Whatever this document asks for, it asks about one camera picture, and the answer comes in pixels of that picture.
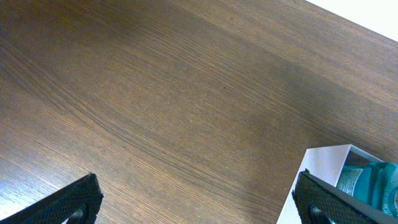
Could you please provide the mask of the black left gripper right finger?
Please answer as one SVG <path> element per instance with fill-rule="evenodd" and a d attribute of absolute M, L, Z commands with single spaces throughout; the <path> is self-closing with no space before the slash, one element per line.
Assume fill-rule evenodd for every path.
<path fill-rule="evenodd" d="M 299 173 L 292 197 L 304 224 L 397 224 L 397 219 L 372 208 L 312 175 Z"/>

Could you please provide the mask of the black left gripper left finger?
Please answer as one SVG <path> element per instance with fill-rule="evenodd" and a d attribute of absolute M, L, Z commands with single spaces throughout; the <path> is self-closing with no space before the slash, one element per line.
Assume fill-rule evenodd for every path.
<path fill-rule="evenodd" d="M 1 220 L 1 224 L 94 224 L 102 200 L 96 174 L 88 174 Z"/>

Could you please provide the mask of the white cardboard box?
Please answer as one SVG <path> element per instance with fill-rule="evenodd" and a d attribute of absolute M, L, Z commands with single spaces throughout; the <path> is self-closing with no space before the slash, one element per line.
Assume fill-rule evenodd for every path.
<path fill-rule="evenodd" d="M 295 189 L 301 171 L 308 169 L 315 177 L 336 187 L 343 166 L 347 163 L 349 154 L 357 155 L 359 159 L 365 162 L 383 162 L 380 158 L 352 144 L 307 149 L 290 187 L 289 194 L 282 207 L 277 224 L 301 223 L 299 213 L 292 197 L 292 191 Z"/>

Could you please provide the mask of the blue Listerine mouthwash bottle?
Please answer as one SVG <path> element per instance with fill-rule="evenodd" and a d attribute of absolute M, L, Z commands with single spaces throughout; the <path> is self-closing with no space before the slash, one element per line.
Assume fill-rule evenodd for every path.
<path fill-rule="evenodd" d="M 397 218 L 397 164 L 370 162 L 366 166 L 344 166 L 337 189 Z"/>

